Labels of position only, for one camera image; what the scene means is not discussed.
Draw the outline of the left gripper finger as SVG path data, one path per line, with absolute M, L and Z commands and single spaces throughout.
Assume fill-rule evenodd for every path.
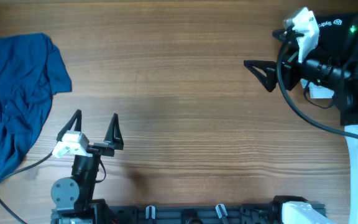
M 119 128 L 119 118 L 116 113 L 114 113 L 111 118 L 104 142 L 115 150 L 123 150 L 124 148 L 124 141 Z
M 81 110 L 76 110 L 73 114 L 73 116 L 70 118 L 70 120 L 67 122 L 66 125 L 60 130 L 60 132 L 57 134 L 57 141 L 61 141 L 64 134 L 71 130 L 72 127 L 74 127 L 74 131 L 81 131 L 81 125 L 82 125 L 82 112 Z

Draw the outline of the black t-shirt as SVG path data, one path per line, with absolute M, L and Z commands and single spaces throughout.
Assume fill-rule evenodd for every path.
M 345 62 L 358 62 L 358 12 L 315 16 L 315 18 L 319 27 L 318 45 L 307 57 L 312 52 L 325 52 Z M 283 42 L 277 57 L 278 63 L 282 63 L 286 50 L 299 52 L 296 38 L 303 34 L 297 34 L 283 27 L 282 30 L 275 30 L 273 36 Z

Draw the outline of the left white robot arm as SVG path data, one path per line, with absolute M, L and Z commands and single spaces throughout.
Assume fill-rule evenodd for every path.
M 81 131 L 82 113 L 76 110 L 69 122 L 60 130 L 52 155 L 61 158 L 74 155 L 71 176 L 58 179 L 51 188 L 56 205 L 51 223 L 117 223 L 114 212 L 104 199 L 94 199 L 99 168 L 104 168 L 102 156 L 112 157 L 124 148 L 118 114 L 114 113 L 103 143 L 91 144 Z

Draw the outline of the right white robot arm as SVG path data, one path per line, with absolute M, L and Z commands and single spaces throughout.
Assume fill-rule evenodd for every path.
M 244 66 L 267 91 L 279 88 L 289 107 L 303 112 L 289 96 L 300 80 L 333 91 L 332 104 L 340 112 L 341 129 L 307 122 L 329 133 L 344 136 L 351 169 L 350 223 L 358 223 L 358 14 L 336 15 L 324 23 L 287 19 L 273 32 L 282 42 L 276 61 L 246 60 Z

